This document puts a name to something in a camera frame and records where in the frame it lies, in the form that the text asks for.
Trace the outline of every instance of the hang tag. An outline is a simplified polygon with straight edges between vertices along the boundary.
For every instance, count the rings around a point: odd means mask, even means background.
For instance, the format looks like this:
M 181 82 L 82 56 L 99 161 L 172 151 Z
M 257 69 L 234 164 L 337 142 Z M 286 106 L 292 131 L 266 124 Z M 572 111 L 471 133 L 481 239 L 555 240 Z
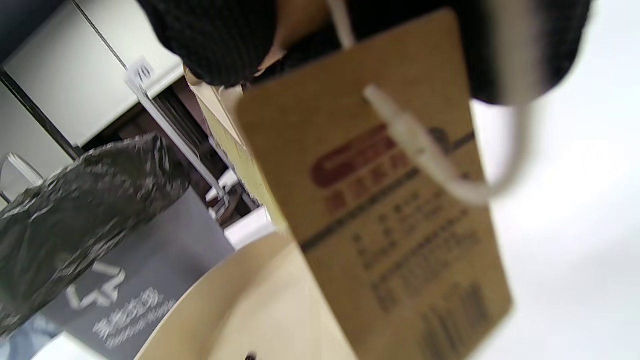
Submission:
M 511 305 L 490 214 L 410 163 L 362 95 L 370 83 L 483 179 L 449 10 L 252 88 L 241 129 L 359 358 L 459 360 Z

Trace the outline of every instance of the white price label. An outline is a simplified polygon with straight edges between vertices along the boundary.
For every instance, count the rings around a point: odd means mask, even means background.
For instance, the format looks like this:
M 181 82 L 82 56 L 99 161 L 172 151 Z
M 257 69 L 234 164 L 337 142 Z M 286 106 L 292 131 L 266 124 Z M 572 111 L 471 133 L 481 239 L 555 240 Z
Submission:
M 134 85 L 144 86 L 154 77 L 155 71 L 147 59 L 142 58 L 129 67 L 127 80 Z

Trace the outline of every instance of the black knit fabric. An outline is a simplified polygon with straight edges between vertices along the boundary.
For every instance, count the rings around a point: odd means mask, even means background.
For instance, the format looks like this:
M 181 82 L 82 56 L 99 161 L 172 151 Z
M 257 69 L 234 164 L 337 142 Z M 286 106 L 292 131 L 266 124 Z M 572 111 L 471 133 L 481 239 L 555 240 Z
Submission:
M 138 1 L 160 41 L 210 85 L 258 83 L 340 49 L 335 29 L 327 24 L 295 44 L 259 78 L 253 78 L 273 43 L 275 0 Z M 543 90 L 547 91 L 571 69 L 591 0 L 533 1 L 541 19 Z M 500 103 L 485 0 L 349 0 L 348 4 L 359 39 L 450 6 L 460 18 L 472 95 L 485 102 Z

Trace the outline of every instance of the black plastic bag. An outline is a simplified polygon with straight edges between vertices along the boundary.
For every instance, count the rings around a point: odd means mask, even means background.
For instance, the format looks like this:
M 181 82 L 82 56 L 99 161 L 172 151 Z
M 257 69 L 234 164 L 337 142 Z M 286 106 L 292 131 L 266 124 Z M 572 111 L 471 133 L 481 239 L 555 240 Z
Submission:
M 0 336 L 20 327 L 95 260 L 186 192 L 157 135 L 84 155 L 0 211 Z

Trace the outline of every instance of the cardboard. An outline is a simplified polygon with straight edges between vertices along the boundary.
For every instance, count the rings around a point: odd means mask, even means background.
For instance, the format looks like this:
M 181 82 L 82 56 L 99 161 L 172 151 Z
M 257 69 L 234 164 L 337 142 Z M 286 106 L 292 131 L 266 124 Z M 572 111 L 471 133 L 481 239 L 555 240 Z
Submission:
M 236 252 L 176 304 L 137 360 L 355 360 L 296 242 Z
M 237 131 L 232 107 L 241 97 L 240 90 L 228 89 L 218 96 L 218 89 L 205 83 L 192 86 L 191 89 L 198 98 L 202 113 L 216 140 L 216 150 L 224 154 L 231 162 L 234 172 L 242 180 L 251 196 L 269 209 L 269 215 L 278 230 L 286 233 L 289 226 L 273 199 L 271 189 L 264 181 L 262 172 Z
M 483 178 L 449 10 L 245 92 L 241 131 L 359 358 L 462 359 L 511 305 L 490 214 L 408 161 L 370 83 Z

